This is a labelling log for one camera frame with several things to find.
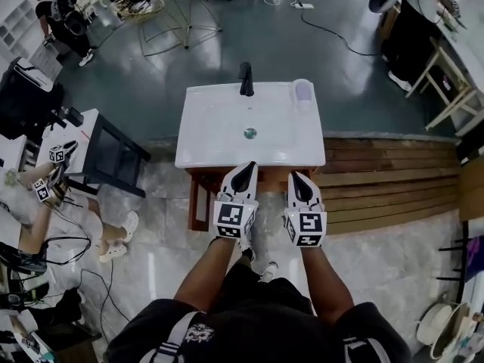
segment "white sneaker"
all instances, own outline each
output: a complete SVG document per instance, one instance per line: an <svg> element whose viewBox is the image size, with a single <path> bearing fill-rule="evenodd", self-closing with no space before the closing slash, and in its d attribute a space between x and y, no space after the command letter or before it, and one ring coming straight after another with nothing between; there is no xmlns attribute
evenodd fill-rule
<svg viewBox="0 0 484 363"><path fill-rule="evenodd" d="M106 254L99 256L99 261L102 263L109 262L113 258L121 257L128 252L125 244L114 243L109 246Z"/></svg>
<svg viewBox="0 0 484 363"><path fill-rule="evenodd" d="M121 240L127 244L132 238L133 233L136 231L139 225L139 216L136 211L130 211L126 216L126 220L122 224L122 228L126 230L126 237L122 238Z"/></svg>
<svg viewBox="0 0 484 363"><path fill-rule="evenodd" d="M274 280L276 273L278 272L279 265L275 262L270 262L265 267L265 271L261 274L259 282L268 283Z"/></svg>
<svg viewBox="0 0 484 363"><path fill-rule="evenodd" d="M411 90L411 84L406 82L406 81L402 81L401 79L397 78L395 76L394 73L392 73L391 71L388 72L388 77L394 82L396 83L398 86L400 86L400 88L402 90L405 90L406 92L409 92Z"/></svg>
<svg viewBox="0 0 484 363"><path fill-rule="evenodd" d="M79 65L81 67L85 66L91 59L92 57L94 57L93 54L87 54L80 62L79 62Z"/></svg>
<svg viewBox="0 0 484 363"><path fill-rule="evenodd" d="M241 239L237 239L237 245L240 247L240 251L243 253L247 249L252 250L252 259L251 262L256 260L256 252L254 251L254 247L252 245L252 231L249 230L247 235L242 235Z"/></svg>

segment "tile floor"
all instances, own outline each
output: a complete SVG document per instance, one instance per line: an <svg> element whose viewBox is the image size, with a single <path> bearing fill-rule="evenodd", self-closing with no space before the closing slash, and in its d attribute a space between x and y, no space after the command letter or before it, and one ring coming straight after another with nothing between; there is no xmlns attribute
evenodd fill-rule
<svg viewBox="0 0 484 363"><path fill-rule="evenodd" d="M182 7L188 0L178 0ZM312 3L305 19L344 36L357 51L378 53L380 15L368 9L369 0L301 0ZM173 13L173 4L165 0ZM96 107L135 141L178 135L188 87L239 82L242 62L250 62L255 82L292 82L298 78L315 85L324 132L391 132L453 137L447 119L430 132L424 126L443 108L433 90L423 95L405 93L387 77L380 57L363 57L325 31L301 21L291 0L277 6L263 0L209 0L223 32L188 50L183 47L143 57L139 25L126 22L79 68L76 55L67 58L58 82L66 90L65 104L84 111ZM90 29L93 45L119 24L107 10ZM212 25L200 2L194 3L194 22ZM102 26L101 22L110 23ZM144 24L150 38L164 29L160 17ZM194 36L205 36L199 30ZM158 36L143 43L144 53L173 45L174 36Z"/></svg>
<svg viewBox="0 0 484 363"><path fill-rule="evenodd" d="M184 171L170 162L151 163L144 167L139 184L147 191L144 200L107 186L98 195L106 222L122 224L131 209L141 217L128 254L113 263L111 295L128 318L153 299L172 297L213 238L213 233L186 229L189 177ZM279 275L307 295L300 253L290 245L282 227L283 195L261 194L258 201L260 210L254 225L258 259L254 269L261 271L264 264L275 260L280 266ZM438 295L455 287L434 279L449 275L455 263L452 254L437 249L450 245L459 235L458 214L454 211L406 225L326 237L324 251L355 302L374 302L415 352L420 348L414 338L416 320ZM234 251L233 260L238 256L238 250ZM93 247L75 264L51 269L56 284L52 284L49 294L79 284L81 268L100 273L110 283L111 265L100 264ZM104 332L107 339L113 339L126 320L110 300L104 302L106 288L101 279L83 273L81 288L88 299L84 307L88 325L101 329L100 310L104 304ZM105 347L104 340L95 343L99 357Z"/></svg>

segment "white sink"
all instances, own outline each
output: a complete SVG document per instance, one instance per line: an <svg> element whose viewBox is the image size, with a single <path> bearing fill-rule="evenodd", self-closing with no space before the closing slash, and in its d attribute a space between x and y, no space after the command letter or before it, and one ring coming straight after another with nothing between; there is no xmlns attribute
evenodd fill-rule
<svg viewBox="0 0 484 363"><path fill-rule="evenodd" d="M178 168L323 166L323 135L312 84L312 101L293 100L292 82L240 83L187 89L175 164Z"/></svg>

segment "hand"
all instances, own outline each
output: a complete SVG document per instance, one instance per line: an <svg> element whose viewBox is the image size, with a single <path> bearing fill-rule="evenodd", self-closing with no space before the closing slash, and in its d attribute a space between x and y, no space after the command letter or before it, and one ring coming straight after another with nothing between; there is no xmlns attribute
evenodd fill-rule
<svg viewBox="0 0 484 363"><path fill-rule="evenodd" d="M448 11L451 13L451 15L456 19L461 18L461 7L459 7L459 4L455 0L448 0L448 3Z"/></svg>
<svg viewBox="0 0 484 363"><path fill-rule="evenodd" d="M32 185L39 180L39 177L34 172L26 171L19 173L18 180L22 186L31 191Z"/></svg>

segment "slipper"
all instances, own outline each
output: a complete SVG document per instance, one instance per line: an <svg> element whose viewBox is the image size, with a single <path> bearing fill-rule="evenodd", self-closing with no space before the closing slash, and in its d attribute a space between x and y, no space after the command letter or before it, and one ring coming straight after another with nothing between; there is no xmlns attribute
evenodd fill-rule
<svg viewBox="0 0 484 363"><path fill-rule="evenodd" d="M121 257L122 255L126 254L128 248L124 244L115 243L109 246L109 250L106 254L99 256L99 261L109 262L113 258Z"/></svg>
<svg viewBox="0 0 484 363"><path fill-rule="evenodd" d="M126 230L126 237L121 238L121 240L127 244L132 238L133 233L136 231L139 225L139 216L135 211L130 211L128 216L126 216L126 220L124 221L123 225L121 226Z"/></svg>

